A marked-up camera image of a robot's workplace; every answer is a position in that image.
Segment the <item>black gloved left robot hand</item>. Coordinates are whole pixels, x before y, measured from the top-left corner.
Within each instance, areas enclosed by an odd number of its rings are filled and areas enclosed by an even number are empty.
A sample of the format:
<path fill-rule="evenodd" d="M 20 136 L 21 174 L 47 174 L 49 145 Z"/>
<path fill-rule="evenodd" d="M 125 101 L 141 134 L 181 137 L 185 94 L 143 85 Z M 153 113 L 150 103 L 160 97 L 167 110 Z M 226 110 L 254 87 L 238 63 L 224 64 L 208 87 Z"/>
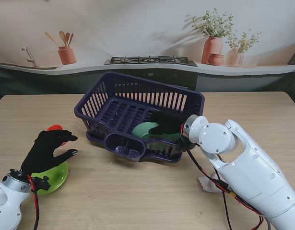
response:
<path fill-rule="evenodd" d="M 54 151 L 64 142 L 76 141 L 77 139 L 77 136 L 67 130 L 41 131 L 21 165 L 22 174 L 42 173 L 64 163 L 78 151 L 69 149 L 56 157 Z"/>

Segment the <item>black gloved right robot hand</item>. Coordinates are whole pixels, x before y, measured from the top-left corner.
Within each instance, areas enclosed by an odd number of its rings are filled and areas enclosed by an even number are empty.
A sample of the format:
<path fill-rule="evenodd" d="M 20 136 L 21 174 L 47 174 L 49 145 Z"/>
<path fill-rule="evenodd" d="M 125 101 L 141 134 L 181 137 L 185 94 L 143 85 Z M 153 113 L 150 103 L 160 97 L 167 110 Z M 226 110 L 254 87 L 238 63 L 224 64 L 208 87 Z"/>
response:
<path fill-rule="evenodd" d="M 156 123 L 157 126 L 149 130 L 149 134 L 153 137 L 164 137 L 175 135 L 175 141 L 180 140 L 180 132 L 182 125 L 186 122 L 189 115 L 156 111 L 150 115 L 146 121 Z"/>

